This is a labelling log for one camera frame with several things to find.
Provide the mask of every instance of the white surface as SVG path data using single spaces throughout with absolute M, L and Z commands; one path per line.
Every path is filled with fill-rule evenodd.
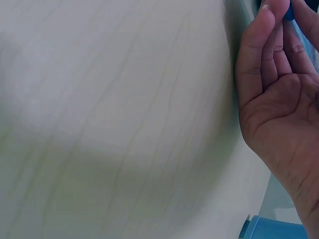
M 240 1 L 2 0 L 0 238 L 237 238 Z

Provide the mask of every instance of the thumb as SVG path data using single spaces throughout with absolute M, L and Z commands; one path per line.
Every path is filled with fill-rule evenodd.
M 304 0 L 291 0 L 298 26 L 316 50 L 319 50 L 319 15 Z

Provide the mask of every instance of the blue object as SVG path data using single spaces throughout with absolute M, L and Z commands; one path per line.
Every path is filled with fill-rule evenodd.
M 240 238 L 243 239 L 308 239 L 305 228 L 299 224 L 284 223 L 254 216 L 246 221 Z
M 287 20 L 287 21 L 292 21 L 292 20 L 295 19 L 294 11 L 293 11 L 293 6 L 292 6 L 291 2 L 290 2 L 289 9 L 288 9 L 288 11 L 286 12 L 286 15 L 285 15 L 284 19 Z

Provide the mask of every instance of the hand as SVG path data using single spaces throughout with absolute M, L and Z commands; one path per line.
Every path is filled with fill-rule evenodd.
M 319 236 L 319 75 L 292 23 L 283 21 L 289 0 L 264 4 L 242 36 L 236 65 L 241 129 L 290 193 L 309 235 Z M 292 4 L 319 49 L 319 16 L 304 0 Z

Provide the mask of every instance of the palm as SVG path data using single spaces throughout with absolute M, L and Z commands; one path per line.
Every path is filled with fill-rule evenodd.
M 246 140 L 261 157 L 272 157 L 274 170 L 286 167 L 296 157 L 319 154 L 318 75 L 289 74 L 242 111 Z

